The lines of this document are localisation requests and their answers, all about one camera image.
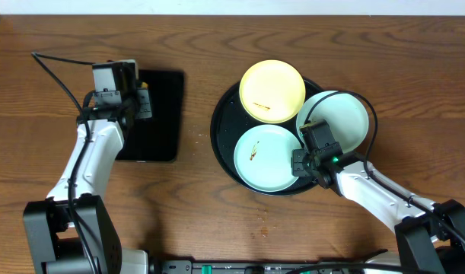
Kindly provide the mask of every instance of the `yellow object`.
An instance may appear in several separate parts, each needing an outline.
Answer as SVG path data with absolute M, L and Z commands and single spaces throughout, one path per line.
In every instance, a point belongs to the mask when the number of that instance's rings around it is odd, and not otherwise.
M 305 101 L 300 73 L 278 60 L 258 62 L 240 80 L 240 102 L 255 119 L 282 123 L 295 116 Z

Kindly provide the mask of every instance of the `white plate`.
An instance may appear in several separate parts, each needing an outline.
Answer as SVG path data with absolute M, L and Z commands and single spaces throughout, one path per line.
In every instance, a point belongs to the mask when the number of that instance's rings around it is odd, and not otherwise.
M 296 130 L 302 142 L 304 140 L 299 128 L 304 125 L 308 112 L 320 98 L 333 92 L 335 91 L 320 92 L 303 104 L 296 118 Z M 333 138 L 340 143 L 344 153 L 357 148 L 368 134 L 368 112 L 356 97 L 349 94 L 333 95 L 318 104 L 310 115 L 310 121 L 314 122 L 319 119 L 324 119 L 329 123 Z
M 281 126 L 261 125 L 249 129 L 237 142 L 234 164 L 240 178 L 256 190 L 274 192 L 291 186 L 291 151 L 300 142 Z

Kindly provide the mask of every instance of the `white wall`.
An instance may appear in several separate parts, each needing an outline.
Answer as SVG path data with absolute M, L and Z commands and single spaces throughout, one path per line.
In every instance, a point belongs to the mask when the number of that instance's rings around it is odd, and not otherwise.
M 465 0 L 0 0 L 0 14 L 465 15 Z

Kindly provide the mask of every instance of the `brown stain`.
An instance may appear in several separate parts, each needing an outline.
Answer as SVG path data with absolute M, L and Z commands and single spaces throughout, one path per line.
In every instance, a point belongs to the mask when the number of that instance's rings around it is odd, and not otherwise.
M 269 231 L 268 231 L 268 228 L 267 228 L 267 227 L 261 228 L 261 235 L 262 235 L 263 237 L 268 237 L 268 233 L 269 233 Z
M 256 153 L 257 153 L 257 148 L 256 148 L 256 146 L 257 146 L 257 144 L 259 144 L 259 143 L 260 143 L 260 142 L 257 141 L 257 143 L 254 145 L 253 150 L 252 150 L 251 153 L 250 153 L 250 158 L 249 158 L 249 160 L 252 161 L 252 160 L 254 159 L 254 157 L 256 156 Z
M 263 106 L 263 105 L 258 104 L 258 103 L 253 103 L 253 104 L 257 105 L 258 107 L 262 108 L 265 111 L 271 110 L 271 107 Z

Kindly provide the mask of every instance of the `black tray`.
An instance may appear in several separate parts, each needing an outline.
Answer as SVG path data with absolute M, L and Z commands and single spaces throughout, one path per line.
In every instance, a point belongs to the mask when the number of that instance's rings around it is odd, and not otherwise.
M 323 91 L 318 84 L 315 84 L 307 78 L 303 79 L 306 87 L 305 100 L 308 100 L 310 97 Z M 257 193 L 284 196 L 302 193 L 314 187 L 316 183 L 313 182 L 311 177 L 300 177 L 295 183 L 284 190 L 264 192 L 254 189 L 239 177 L 234 165 L 235 145 L 237 144 L 237 141 L 239 141 L 239 138 L 247 130 L 252 129 L 254 126 L 265 124 L 251 117 L 244 107 L 242 107 L 239 98 L 239 84 L 240 82 L 236 83 L 229 88 L 227 92 L 225 92 L 224 96 L 222 96 L 215 107 L 214 114 L 212 116 L 210 139 L 212 140 L 212 149 L 214 150 L 218 163 L 222 166 L 225 172 L 232 177 L 232 179 Z M 296 116 L 286 122 L 276 125 L 289 130 L 299 140 L 295 121 Z

